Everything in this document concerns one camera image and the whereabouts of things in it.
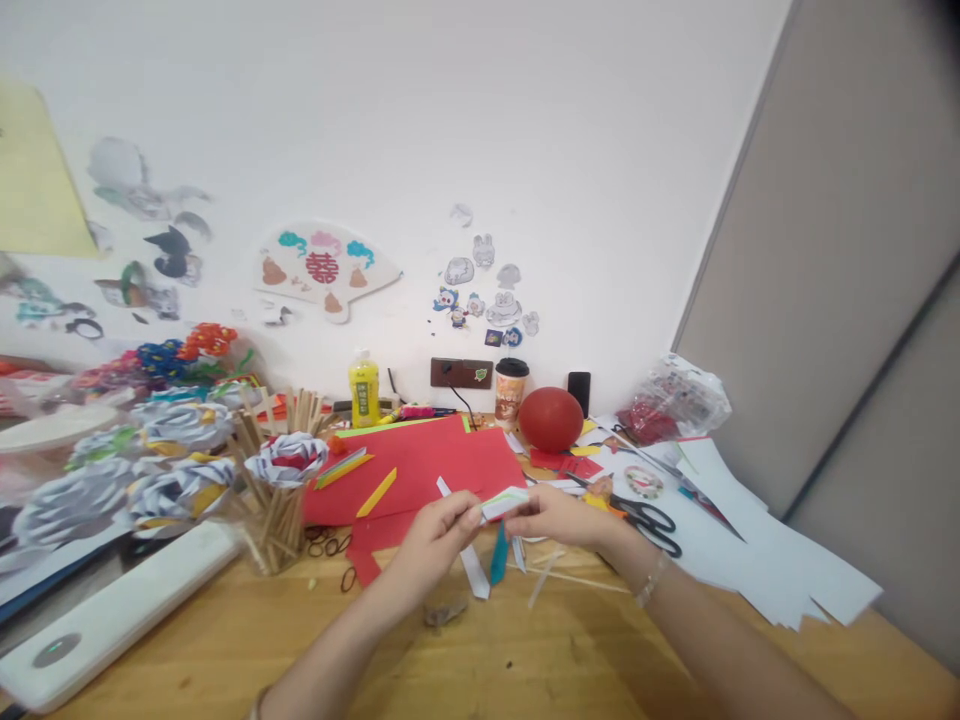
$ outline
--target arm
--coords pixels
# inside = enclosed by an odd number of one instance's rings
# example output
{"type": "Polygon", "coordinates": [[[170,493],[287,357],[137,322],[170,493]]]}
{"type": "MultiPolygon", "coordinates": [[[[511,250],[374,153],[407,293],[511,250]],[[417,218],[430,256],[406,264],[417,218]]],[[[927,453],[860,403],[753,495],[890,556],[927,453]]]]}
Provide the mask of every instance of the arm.
{"type": "MultiPolygon", "coordinates": [[[[636,596],[660,550],[615,516],[556,488],[530,488],[530,504],[507,520],[507,533],[549,536],[599,552],[636,596]]],[[[849,720],[853,716],[763,635],[733,615],[672,563],[647,612],[700,685],[736,720],[849,720]]]]}
{"type": "Polygon", "coordinates": [[[261,720],[346,715],[380,640],[419,607],[480,528],[479,499],[458,492],[421,510],[387,569],[270,688],[261,720]]]}

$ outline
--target yellow bottle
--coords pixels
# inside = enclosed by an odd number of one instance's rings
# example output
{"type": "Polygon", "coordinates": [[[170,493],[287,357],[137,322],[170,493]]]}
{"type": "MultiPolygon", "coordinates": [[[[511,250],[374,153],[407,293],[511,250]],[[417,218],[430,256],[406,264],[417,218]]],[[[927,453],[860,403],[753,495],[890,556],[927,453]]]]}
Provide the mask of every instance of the yellow bottle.
{"type": "Polygon", "coordinates": [[[380,368],[370,359],[370,351],[357,350],[357,361],[350,366],[350,392],[353,395],[353,426],[370,427],[380,420],[380,368]]]}

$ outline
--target black phone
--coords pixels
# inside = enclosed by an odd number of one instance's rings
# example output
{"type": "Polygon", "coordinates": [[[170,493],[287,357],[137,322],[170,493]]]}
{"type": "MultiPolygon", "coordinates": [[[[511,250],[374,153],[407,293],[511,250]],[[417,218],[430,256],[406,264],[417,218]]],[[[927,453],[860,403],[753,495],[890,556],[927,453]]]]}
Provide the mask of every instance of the black phone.
{"type": "Polygon", "coordinates": [[[567,375],[567,392],[580,403],[583,417],[590,414],[590,373],[572,372],[567,375]]]}

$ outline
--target hand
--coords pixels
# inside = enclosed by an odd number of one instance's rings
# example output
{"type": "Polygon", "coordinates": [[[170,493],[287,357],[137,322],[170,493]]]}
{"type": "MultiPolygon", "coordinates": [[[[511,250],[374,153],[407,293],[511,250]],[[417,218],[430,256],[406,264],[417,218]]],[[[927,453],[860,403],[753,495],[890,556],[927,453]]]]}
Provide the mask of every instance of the hand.
{"type": "Polygon", "coordinates": [[[530,502],[504,516],[508,537],[549,537],[564,545],[601,550],[616,532],[616,517],[552,485],[534,485],[527,492],[530,502]]]}
{"type": "Polygon", "coordinates": [[[480,498],[462,490],[417,513],[400,549],[381,577],[393,602],[412,612],[447,574],[457,555],[480,532],[480,498]]]}

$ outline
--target wooden desk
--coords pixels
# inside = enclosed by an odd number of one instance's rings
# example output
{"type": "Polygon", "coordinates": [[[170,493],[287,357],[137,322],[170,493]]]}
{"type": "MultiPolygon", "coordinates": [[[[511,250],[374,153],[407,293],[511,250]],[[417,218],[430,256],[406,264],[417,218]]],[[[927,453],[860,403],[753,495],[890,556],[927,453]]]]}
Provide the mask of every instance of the wooden desk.
{"type": "MultiPolygon", "coordinates": [[[[495,536],[477,541],[489,565],[495,536]]],[[[551,553],[528,545],[528,561],[551,553]]],[[[381,564],[392,551],[378,553],[381,564]]],[[[359,593],[340,593],[347,562],[304,558],[276,578],[240,560],[141,640],[54,716],[102,720],[237,719],[359,593]],[[308,581],[317,587],[308,590],[308,581]]],[[[623,587],[584,551],[554,567],[623,587]]],[[[487,602],[471,598],[447,627],[410,618],[383,643],[353,708],[355,718],[710,718],[716,716],[633,598],[549,578],[533,610],[537,575],[509,569],[487,602]]],[[[739,596],[711,590],[780,645],[861,718],[946,718],[957,680],[883,618],[853,626],[807,619],[771,627],[739,596]]],[[[459,561],[435,593],[469,595],[459,561]]]]}

